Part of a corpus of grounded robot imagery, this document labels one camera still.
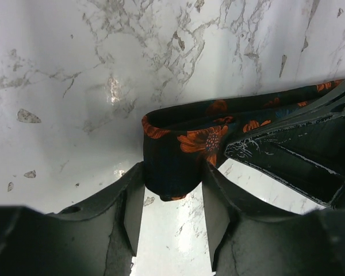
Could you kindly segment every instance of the plastic hole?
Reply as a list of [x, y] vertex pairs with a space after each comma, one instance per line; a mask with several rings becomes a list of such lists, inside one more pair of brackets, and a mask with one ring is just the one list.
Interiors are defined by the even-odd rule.
[[60, 214], [74, 214], [76, 212], [79, 212], [80, 210], [82, 210], [81, 207], [78, 206], [70, 206], [70, 207], [66, 207], [64, 210], [62, 210], [60, 212]]
[[331, 109], [331, 112], [336, 113], [336, 112], [341, 112], [345, 109], [345, 103], [342, 103], [341, 105], [338, 105]]

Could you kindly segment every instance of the white marble surface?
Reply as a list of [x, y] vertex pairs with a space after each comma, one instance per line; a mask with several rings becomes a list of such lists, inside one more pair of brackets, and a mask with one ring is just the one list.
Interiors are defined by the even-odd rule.
[[[342, 77], [345, 0], [0, 0], [0, 205], [58, 212], [113, 183], [142, 160], [150, 110]], [[221, 171], [282, 208], [315, 206], [235, 162]], [[211, 275], [195, 194], [144, 208], [135, 275], [161, 275], [161, 256], [179, 266], [164, 275]]]

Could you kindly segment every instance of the fabric fold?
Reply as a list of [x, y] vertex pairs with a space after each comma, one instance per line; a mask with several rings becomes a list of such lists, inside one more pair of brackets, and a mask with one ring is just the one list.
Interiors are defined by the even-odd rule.
[[146, 187], [179, 200], [201, 182], [202, 161], [220, 167], [229, 137], [281, 120], [326, 95], [343, 80], [278, 93], [217, 99], [155, 110], [142, 119]]

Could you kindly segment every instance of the orange flower print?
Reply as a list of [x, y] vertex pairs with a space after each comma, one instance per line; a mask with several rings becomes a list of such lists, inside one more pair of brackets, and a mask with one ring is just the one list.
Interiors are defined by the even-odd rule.
[[279, 98], [274, 98], [273, 101], [269, 101], [268, 103], [264, 104], [264, 108], [270, 108], [272, 106], [278, 106], [280, 105], [280, 99]]
[[206, 115], [217, 115], [220, 113], [225, 113], [228, 110], [228, 105], [223, 99], [216, 100], [206, 109]]
[[182, 200], [185, 197], [186, 195], [183, 195], [182, 197], [171, 197], [171, 200]]
[[331, 82], [321, 83], [320, 85], [317, 85], [317, 91], [321, 92], [324, 89], [330, 89], [331, 86]]
[[148, 122], [147, 116], [143, 116], [142, 126], [143, 126], [144, 134], [146, 134], [149, 138], [152, 138], [152, 139], [161, 138], [162, 136], [164, 136], [170, 132], [170, 130], [168, 130], [168, 129], [161, 129], [161, 128], [157, 128], [155, 126], [152, 126]]
[[264, 122], [261, 123], [261, 124], [259, 124], [259, 123], [258, 123], [257, 121], [255, 121], [255, 120], [251, 120], [251, 121], [249, 121], [248, 124], [246, 124], [246, 125], [244, 126], [243, 132], [246, 133], [246, 132], [248, 132], [248, 131], [251, 131], [252, 129], [259, 128], [259, 127], [261, 127], [261, 126], [263, 126], [263, 125], [267, 125], [267, 124], [269, 124], [269, 123], [271, 123], [271, 120], [264, 121]]
[[208, 162], [215, 166], [221, 139], [227, 132], [227, 125], [187, 131], [186, 136], [178, 136], [178, 140], [181, 142], [180, 149], [187, 154], [200, 152]]
[[232, 122], [234, 120], [234, 117], [232, 116], [226, 116], [224, 118], [218, 118], [216, 120], [213, 120], [214, 122], [218, 123], [218, 124], [229, 124], [230, 122]]
[[298, 103], [298, 106], [300, 106], [301, 108], [303, 107], [303, 106], [306, 106], [308, 104], [308, 102], [299, 102]]
[[343, 79], [337, 79], [334, 81], [335, 87], [338, 86], [340, 83], [342, 83], [344, 80]]

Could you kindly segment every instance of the dark plastic bracket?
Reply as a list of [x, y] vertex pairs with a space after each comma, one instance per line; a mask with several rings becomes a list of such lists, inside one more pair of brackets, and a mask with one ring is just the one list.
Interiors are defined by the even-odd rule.
[[143, 199], [143, 164], [138, 163], [59, 214], [0, 208], [0, 275], [129, 275]]
[[203, 197], [217, 276], [345, 275], [345, 211], [297, 215], [204, 166]]
[[345, 81], [281, 120], [230, 138], [225, 155], [345, 209]]

